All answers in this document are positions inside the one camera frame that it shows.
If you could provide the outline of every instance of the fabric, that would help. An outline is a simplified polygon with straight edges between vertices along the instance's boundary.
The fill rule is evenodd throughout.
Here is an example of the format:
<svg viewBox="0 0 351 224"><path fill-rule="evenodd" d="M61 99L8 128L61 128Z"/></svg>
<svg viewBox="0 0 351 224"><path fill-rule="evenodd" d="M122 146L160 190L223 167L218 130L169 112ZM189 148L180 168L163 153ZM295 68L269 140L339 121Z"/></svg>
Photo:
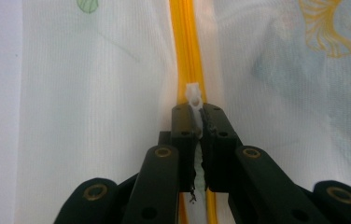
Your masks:
<svg viewBox="0 0 351 224"><path fill-rule="evenodd" d="M23 1L15 223L52 222L87 179L134 175L170 129L168 2L80 2ZM207 102L296 184L351 186L351 1L194 5ZM218 196L219 223L232 223L226 199Z"/></svg>

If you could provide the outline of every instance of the yellow zipper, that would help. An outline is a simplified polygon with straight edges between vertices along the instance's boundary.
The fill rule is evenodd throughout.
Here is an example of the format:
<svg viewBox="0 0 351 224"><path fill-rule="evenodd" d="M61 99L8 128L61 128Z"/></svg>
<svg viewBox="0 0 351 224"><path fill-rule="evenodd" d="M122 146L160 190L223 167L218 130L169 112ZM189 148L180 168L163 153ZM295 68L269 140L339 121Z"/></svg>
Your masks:
<svg viewBox="0 0 351 224"><path fill-rule="evenodd" d="M202 100L207 102L204 87L204 75L200 56L192 0L169 0L172 14L175 51L178 66L177 103L186 103L187 83L198 82ZM180 194L179 216L182 224L188 224L188 217L183 194ZM207 219L209 224L217 224L216 194L206 191Z"/></svg>

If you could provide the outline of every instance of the printed pattern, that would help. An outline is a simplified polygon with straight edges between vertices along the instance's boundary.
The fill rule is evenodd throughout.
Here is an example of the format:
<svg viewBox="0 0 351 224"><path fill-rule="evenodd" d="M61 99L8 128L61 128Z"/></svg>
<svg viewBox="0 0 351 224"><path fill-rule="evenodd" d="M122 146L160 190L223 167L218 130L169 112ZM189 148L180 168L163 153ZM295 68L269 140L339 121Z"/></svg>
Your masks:
<svg viewBox="0 0 351 224"><path fill-rule="evenodd" d="M351 40L339 35L333 23L335 11L342 0L299 0L306 23L306 45L324 50L327 56L341 58L351 54Z"/></svg>
<svg viewBox="0 0 351 224"><path fill-rule="evenodd" d="M99 7L98 0L77 0L77 5L86 13L92 13Z"/></svg>

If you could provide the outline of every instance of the yellow printed figure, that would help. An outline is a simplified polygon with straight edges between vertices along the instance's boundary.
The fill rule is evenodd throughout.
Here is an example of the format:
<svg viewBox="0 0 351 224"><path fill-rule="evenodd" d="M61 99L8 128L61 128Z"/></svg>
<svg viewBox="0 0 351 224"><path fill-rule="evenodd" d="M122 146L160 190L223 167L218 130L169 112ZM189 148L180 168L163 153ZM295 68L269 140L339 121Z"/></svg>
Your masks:
<svg viewBox="0 0 351 224"><path fill-rule="evenodd" d="M332 58L351 54L351 40L334 28L334 14L342 0L299 0L306 23L306 45Z"/></svg>

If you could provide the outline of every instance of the brass grommet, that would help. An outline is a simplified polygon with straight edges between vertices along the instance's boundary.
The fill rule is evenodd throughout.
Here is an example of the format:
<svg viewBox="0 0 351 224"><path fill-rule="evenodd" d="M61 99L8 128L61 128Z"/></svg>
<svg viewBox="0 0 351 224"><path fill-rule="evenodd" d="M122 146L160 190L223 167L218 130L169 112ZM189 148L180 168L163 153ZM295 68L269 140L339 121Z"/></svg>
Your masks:
<svg viewBox="0 0 351 224"><path fill-rule="evenodd" d="M83 197L88 201L96 201L103 198L108 192L108 188L104 184L95 184L86 188Z"/></svg>
<svg viewBox="0 0 351 224"><path fill-rule="evenodd" d="M167 147L160 147L155 150L155 155L157 157L168 157L172 154L172 150Z"/></svg>
<svg viewBox="0 0 351 224"><path fill-rule="evenodd" d="M351 193L345 189L338 187L328 187L327 193L330 197L341 203L351 204Z"/></svg>
<svg viewBox="0 0 351 224"><path fill-rule="evenodd" d="M260 152L255 148L246 148L243 150L243 154L251 159L256 159L260 157Z"/></svg>

